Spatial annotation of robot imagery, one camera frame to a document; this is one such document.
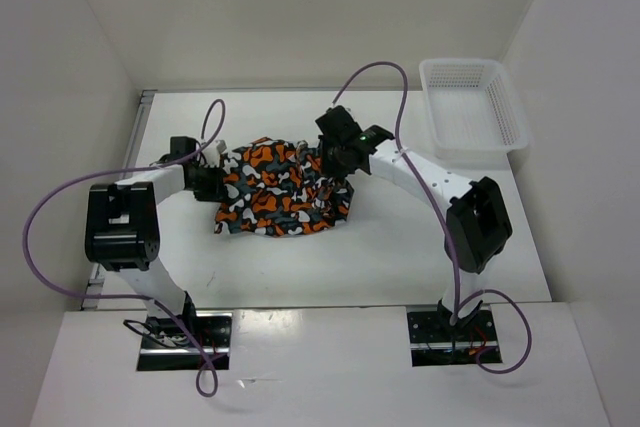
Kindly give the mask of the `orange camouflage shorts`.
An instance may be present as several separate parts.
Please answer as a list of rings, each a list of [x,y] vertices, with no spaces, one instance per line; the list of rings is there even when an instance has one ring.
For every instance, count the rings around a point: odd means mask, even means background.
[[[311,235],[348,219],[352,185],[322,173],[320,146],[263,137],[220,156],[217,234]]]

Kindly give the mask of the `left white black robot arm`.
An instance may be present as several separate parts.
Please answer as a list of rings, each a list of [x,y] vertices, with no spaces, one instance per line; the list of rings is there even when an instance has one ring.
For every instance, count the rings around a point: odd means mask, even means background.
[[[222,140],[199,142],[178,136],[170,152],[127,179],[95,184],[89,191],[85,228],[87,258],[116,273],[141,299],[154,331],[185,347],[200,332],[190,295],[171,278],[160,259],[157,206],[182,191],[204,202],[226,197],[219,167]]]

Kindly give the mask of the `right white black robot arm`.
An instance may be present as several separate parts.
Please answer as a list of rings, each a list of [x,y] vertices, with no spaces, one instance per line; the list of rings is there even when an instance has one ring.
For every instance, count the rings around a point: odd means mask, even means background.
[[[513,227],[496,181],[472,180],[400,146],[397,136],[363,129],[342,106],[316,119],[323,173],[345,178],[358,170],[385,179],[433,209],[444,232],[453,278],[438,304],[440,332],[460,340],[474,326],[485,269],[502,253]]]

